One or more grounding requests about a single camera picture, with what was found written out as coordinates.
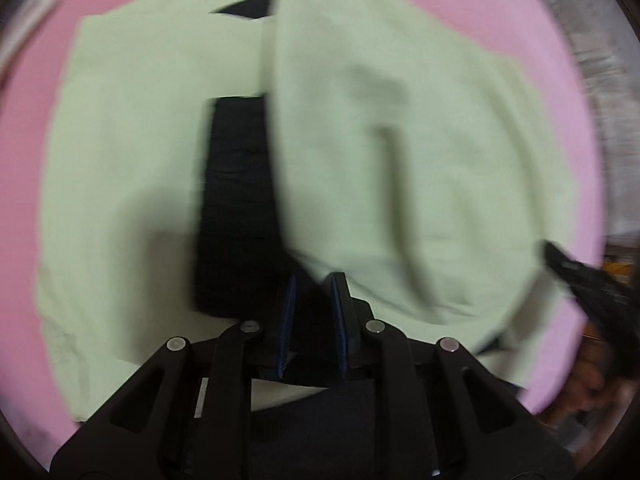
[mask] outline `bolt head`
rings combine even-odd
[[[258,332],[260,330],[260,323],[257,321],[243,321],[240,325],[240,330],[242,330],[245,334],[252,334],[253,332]]]
[[[382,332],[385,329],[385,326],[386,325],[379,319],[371,319],[364,325],[369,332],[373,332],[374,334]]]
[[[166,342],[166,347],[171,350],[171,352],[179,352],[185,346],[187,346],[187,342],[181,337],[172,337]]]
[[[452,337],[443,337],[440,340],[440,348],[446,350],[447,352],[455,352],[458,348],[460,348],[460,343]]]

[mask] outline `pink surface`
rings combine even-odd
[[[0,115],[0,408],[37,457],[74,430],[49,372],[34,313],[38,188],[56,87],[82,16],[129,0],[64,0],[18,60]],[[488,49],[517,57],[542,91],[569,164],[580,183],[574,254],[601,257],[600,160],[576,69],[542,0],[412,0]],[[549,329],[524,403],[541,407],[572,362],[580,315],[564,305]]]

